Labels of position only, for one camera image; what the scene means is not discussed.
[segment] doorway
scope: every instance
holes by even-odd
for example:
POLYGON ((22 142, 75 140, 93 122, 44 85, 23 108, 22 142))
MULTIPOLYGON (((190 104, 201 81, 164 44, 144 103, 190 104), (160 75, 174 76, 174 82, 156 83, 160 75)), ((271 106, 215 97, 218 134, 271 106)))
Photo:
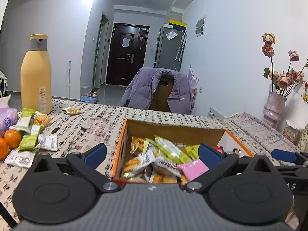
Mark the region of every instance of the doorway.
POLYGON ((106 41, 108 26, 109 19, 103 13, 95 49, 92 91, 99 89, 101 84, 105 82, 108 54, 108 42, 106 41))
POLYGON ((107 84, 128 86, 143 67, 150 27, 115 23, 107 68, 107 84))

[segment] pink vase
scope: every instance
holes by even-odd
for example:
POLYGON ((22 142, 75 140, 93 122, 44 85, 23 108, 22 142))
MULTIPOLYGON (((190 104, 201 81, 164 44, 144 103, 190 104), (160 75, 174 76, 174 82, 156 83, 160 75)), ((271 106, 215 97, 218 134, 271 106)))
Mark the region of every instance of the pink vase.
POLYGON ((277 123, 282 118, 282 114, 285 108, 285 101, 286 98, 284 96, 270 91, 263 110, 263 121, 276 129, 277 123))

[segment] gray refrigerator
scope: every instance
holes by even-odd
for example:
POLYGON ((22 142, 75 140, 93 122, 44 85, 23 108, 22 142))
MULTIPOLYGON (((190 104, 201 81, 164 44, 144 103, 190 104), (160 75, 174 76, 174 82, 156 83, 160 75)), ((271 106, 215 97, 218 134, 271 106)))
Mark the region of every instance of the gray refrigerator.
POLYGON ((184 32, 177 30, 178 35, 168 40, 166 34, 170 33, 171 30, 171 28, 165 27, 161 27, 160 29, 157 39, 154 67, 180 71, 182 58, 179 61, 180 54, 177 60, 175 60, 175 57, 177 56, 184 32))

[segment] purple jacket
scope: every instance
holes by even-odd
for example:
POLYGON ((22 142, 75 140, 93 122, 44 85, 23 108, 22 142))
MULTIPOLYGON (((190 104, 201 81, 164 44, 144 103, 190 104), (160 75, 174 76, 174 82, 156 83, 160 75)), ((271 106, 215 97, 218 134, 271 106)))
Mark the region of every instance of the purple jacket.
POLYGON ((187 75, 170 69, 142 67, 125 90, 120 106, 149 109, 162 75, 173 78, 173 89, 167 100, 171 112, 190 114, 194 102, 187 75))

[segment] yellow thermos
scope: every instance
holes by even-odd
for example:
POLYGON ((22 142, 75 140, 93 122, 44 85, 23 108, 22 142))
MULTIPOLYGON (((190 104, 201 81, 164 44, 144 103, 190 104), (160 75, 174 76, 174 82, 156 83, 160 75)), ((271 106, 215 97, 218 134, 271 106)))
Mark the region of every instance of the yellow thermos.
POLYGON ((23 108, 48 114, 51 104, 51 66, 47 52, 47 35, 30 36, 20 70, 21 100, 23 108))

